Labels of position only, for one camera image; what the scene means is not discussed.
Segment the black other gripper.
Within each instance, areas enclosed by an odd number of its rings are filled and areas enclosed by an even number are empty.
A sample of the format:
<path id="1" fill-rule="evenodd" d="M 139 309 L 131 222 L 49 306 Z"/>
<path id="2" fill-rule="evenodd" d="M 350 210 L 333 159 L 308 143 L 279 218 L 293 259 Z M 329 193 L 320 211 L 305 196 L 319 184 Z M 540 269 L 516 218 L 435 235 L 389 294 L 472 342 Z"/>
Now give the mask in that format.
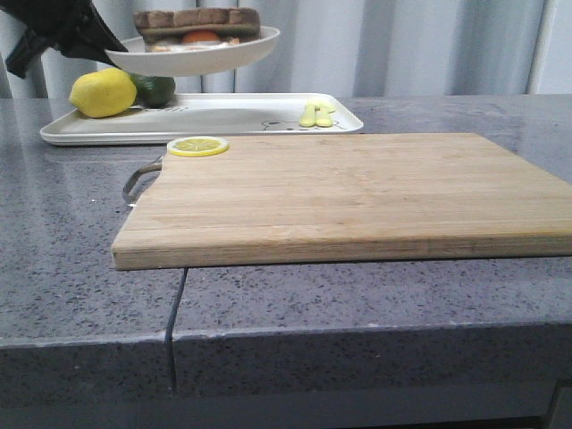
<path id="1" fill-rule="evenodd" d="M 127 51 L 92 1 L 5 0 L 1 10 L 25 27 L 5 60 L 7 71 L 22 79 L 48 48 L 68 58 L 110 65 L 114 62 L 108 51 Z"/>

